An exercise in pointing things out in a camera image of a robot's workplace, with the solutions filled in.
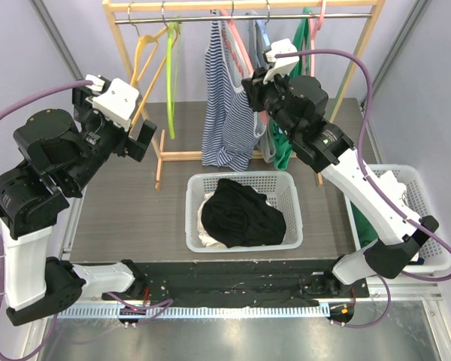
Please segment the blue striped tank top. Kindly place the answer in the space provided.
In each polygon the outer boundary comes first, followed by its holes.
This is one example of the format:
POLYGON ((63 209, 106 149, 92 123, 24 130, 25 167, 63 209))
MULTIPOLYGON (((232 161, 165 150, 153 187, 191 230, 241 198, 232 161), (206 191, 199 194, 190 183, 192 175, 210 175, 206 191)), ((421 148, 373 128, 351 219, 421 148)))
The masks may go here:
POLYGON ((248 105, 243 88, 235 84, 223 21, 213 21, 206 50, 207 107, 201 143, 203 165, 245 171, 259 139, 265 132, 260 116, 248 105))

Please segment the pink hanger with striped top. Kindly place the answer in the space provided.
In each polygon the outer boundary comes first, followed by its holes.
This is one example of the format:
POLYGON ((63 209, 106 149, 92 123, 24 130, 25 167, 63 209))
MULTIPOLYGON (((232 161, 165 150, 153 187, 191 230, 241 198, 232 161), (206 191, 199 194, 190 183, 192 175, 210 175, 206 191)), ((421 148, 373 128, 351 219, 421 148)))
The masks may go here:
POLYGON ((221 21, 221 37, 224 46, 226 64, 234 82, 239 84, 242 79, 253 74, 253 66, 247 53, 241 35, 232 19, 232 13, 220 9, 219 15, 226 17, 221 21))

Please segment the yellow plastic hanger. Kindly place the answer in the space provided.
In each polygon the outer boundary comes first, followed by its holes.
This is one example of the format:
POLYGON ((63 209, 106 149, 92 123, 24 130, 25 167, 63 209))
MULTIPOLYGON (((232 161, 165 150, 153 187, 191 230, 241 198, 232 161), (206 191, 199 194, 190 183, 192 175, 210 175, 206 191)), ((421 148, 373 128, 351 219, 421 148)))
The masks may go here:
MULTIPOLYGON (((162 36, 164 36, 167 31, 168 27, 164 26, 161 30, 159 30, 155 35, 141 35, 138 27, 133 24, 133 26, 136 28, 136 32, 138 34, 138 42, 135 48, 135 55, 134 55, 134 66, 133 66, 133 72, 130 80, 130 85, 139 88, 140 82, 146 72, 146 70, 150 67, 150 63, 153 60, 153 57, 156 55, 157 50, 159 49, 159 40, 162 36), (150 55, 147 57, 147 60, 145 62, 142 62, 142 56, 143 53, 147 47, 147 45, 152 44, 153 49, 150 52, 150 55)), ((147 91, 144 93, 142 100, 139 103, 138 109, 135 112, 135 115, 132 118, 131 121, 131 130, 133 130, 138 123, 140 115, 143 113, 143 110, 145 108, 145 104, 150 96, 150 92, 152 88, 155 86, 156 81, 165 65, 165 58, 163 58, 158 70, 156 71, 151 84, 148 86, 147 91)))

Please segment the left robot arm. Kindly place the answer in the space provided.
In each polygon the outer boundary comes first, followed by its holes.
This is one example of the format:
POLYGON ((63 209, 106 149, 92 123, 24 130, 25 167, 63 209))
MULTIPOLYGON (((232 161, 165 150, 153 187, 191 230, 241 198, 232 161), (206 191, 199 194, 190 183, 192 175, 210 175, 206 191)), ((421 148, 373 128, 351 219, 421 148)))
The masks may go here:
POLYGON ((14 132, 23 160, 0 176, 0 296, 15 326, 53 316, 81 298, 136 300, 146 277, 129 259, 81 266, 47 255, 59 214, 111 155, 144 158, 156 127, 131 138, 139 92, 121 80, 72 89, 74 110, 45 109, 14 132))

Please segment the lime green hanger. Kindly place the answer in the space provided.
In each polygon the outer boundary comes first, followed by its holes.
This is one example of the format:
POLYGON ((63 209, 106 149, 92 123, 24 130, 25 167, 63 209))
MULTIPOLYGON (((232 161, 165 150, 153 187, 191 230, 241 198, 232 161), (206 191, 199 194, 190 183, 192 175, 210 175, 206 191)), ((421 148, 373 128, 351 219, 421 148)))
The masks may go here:
POLYGON ((167 45, 165 56, 165 73, 166 73, 166 111, 168 131, 171 140, 176 138, 175 131, 175 96, 177 91, 178 69, 179 65, 174 58, 179 55, 179 50, 174 55, 174 49, 181 36, 181 24, 177 22, 168 23, 165 20, 165 1, 161 4, 162 21, 167 28, 167 45))

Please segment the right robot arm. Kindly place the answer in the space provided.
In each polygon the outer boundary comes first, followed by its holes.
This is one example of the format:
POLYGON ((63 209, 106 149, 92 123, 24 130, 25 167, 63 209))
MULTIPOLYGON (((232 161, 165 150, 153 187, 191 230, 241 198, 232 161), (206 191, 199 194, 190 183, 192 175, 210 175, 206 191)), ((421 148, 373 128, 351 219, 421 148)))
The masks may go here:
POLYGON ((377 240, 332 266, 325 290, 340 297, 362 278, 396 278, 438 229, 438 221, 420 216, 400 195, 381 187, 378 176, 358 159, 353 141, 324 117, 328 94, 316 78, 276 74, 268 80, 266 74, 258 68, 241 81, 249 106, 274 120, 297 157, 334 184, 377 232, 377 240))

